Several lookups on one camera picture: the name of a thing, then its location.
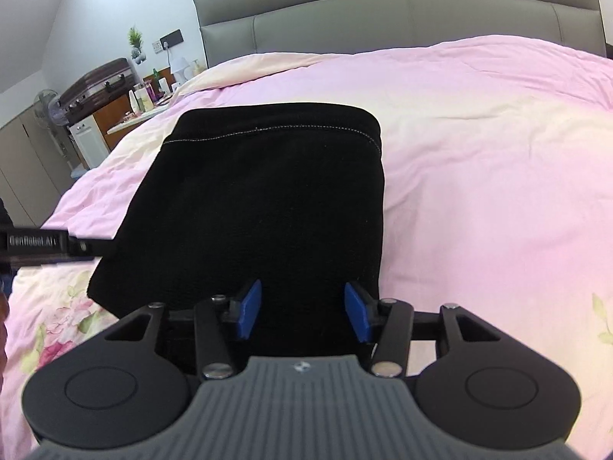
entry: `gray ribbed grip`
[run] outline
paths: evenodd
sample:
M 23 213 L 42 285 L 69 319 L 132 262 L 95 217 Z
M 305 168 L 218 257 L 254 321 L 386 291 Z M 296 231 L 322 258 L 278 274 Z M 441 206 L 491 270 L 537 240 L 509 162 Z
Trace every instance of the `gray ribbed grip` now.
M 28 458 L 577 460 L 579 457 L 562 441 L 525 452 L 494 452 L 463 443 L 424 417 L 403 382 L 371 376 L 360 368 L 355 356 L 342 356 L 302 361 L 251 358 L 243 373 L 201 385 L 182 418 L 148 441 L 112 452 L 68 450 L 45 442 Z

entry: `brown suitcase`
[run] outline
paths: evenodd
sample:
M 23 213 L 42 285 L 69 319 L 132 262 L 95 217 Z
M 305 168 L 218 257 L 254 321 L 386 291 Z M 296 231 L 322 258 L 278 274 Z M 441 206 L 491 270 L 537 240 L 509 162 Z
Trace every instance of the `brown suitcase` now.
M 125 95 L 136 84 L 127 59 L 116 59 L 88 72 L 59 98 L 70 124 L 85 119 Z

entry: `bed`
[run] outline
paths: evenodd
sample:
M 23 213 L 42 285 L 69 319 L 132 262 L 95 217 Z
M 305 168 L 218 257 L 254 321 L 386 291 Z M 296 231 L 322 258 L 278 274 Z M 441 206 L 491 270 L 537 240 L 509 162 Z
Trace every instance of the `bed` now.
M 195 108 L 333 102 L 381 124 L 380 290 L 457 302 L 575 378 L 568 440 L 613 450 L 613 63 L 598 0 L 194 0 L 206 72 L 128 134 L 45 224 L 114 236 L 160 146 Z M 96 264 L 20 270 L 0 394 L 2 446 L 35 445 L 28 377 L 113 316 Z M 431 361 L 411 350 L 410 367 Z

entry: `pink bed sheet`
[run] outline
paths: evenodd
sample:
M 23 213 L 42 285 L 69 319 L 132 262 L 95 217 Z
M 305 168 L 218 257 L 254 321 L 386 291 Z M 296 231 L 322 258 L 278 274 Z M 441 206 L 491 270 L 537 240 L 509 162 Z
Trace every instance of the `pink bed sheet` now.
M 186 110 L 362 107 L 382 131 L 382 295 L 418 310 L 457 302 L 566 368 L 583 399 L 569 445 L 604 458 L 613 450 L 613 62 L 487 36 L 296 64 L 177 102 L 79 180 L 47 226 L 113 236 Z M 28 375 L 113 322 L 85 297 L 94 267 L 24 270 L 15 282 L 0 394 L 7 460 L 35 445 L 18 397 Z M 430 361 L 413 353 L 412 368 Z

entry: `wooden cabinet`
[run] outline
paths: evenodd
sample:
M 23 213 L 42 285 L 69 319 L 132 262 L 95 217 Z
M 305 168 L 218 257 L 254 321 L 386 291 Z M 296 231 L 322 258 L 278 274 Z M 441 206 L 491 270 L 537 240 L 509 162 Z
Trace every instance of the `wooden cabinet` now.
M 123 116 L 128 112 L 132 112 L 132 108 L 130 107 L 130 100 L 127 95 L 119 97 L 94 112 L 94 119 L 96 119 L 96 124 L 100 128 L 100 132 L 109 150 L 113 150 L 126 134 L 119 132 L 108 135 L 107 131 L 116 124 L 119 124 Z

